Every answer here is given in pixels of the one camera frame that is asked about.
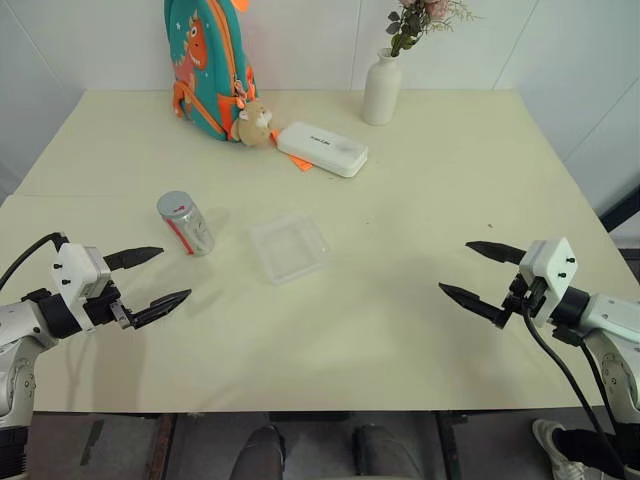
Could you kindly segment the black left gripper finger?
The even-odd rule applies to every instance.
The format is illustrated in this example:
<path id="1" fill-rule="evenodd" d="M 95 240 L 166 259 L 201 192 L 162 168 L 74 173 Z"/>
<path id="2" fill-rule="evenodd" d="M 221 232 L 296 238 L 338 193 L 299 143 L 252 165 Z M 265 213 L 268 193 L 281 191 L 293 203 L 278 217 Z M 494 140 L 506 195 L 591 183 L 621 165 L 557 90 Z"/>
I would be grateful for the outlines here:
<path id="1" fill-rule="evenodd" d="M 191 289 L 186 289 L 167 294 L 152 301 L 147 308 L 130 315 L 131 327 L 134 329 L 140 329 L 164 316 L 167 316 L 181 305 L 191 295 L 191 293 Z"/>
<path id="2" fill-rule="evenodd" d="M 137 247 L 107 255 L 104 261 L 111 271 L 130 269 L 146 263 L 163 252 L 164 249 L 161 247 Z"/>

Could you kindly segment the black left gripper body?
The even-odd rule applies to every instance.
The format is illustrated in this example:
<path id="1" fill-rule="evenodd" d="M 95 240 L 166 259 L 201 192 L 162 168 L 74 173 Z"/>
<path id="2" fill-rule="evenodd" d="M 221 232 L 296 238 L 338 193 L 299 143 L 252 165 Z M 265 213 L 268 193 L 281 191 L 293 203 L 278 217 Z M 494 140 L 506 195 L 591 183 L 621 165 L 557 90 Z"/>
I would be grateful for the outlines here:
<path id="1" fill-rule="evenodd" d="M 134 323 L 133 314 L 121 301 L 115 285 L 107 285 L 99 296 L 88 299 L 83 308 L 95 327 L 115 322 L 126 329 Z"/>

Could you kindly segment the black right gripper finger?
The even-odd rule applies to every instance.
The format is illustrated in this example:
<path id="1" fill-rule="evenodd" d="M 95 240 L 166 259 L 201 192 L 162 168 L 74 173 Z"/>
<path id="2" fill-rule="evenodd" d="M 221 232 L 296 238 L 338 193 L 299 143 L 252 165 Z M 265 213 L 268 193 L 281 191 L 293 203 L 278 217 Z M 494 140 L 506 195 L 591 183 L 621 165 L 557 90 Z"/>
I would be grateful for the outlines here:
<path id="1" fill-rule="evenodd" d="M 463 309 L 489 320 L 499 329 L 503 329 L 510 318 L 510 313 L 506 310 L 484 302 L 473 292 L 444 283 L 439 283 L 438 286 L 450 299 Z"/>
<path id="2" fill-rule="evenodd" d="M 469 241 L 465 246 L 499 263 L 519 265 L 526 252 L 519 248 L 496 242 Z"/>

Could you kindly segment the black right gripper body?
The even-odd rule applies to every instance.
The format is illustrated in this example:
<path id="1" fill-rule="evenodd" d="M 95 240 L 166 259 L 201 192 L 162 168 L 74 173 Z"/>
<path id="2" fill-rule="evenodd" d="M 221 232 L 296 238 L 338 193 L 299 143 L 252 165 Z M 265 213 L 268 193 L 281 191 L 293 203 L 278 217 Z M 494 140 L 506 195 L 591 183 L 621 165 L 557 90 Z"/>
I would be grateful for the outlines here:
<path id="1" fill-rule="evenodd" d="M 528 284 L 521 274 L 517 274 L 508 287 L 508 294 L 502 302 L 505 312 L 523 316 L 527 310 L 530 316 L 536 316 L 546 300 L 547 282 L 536 276 Z"/>

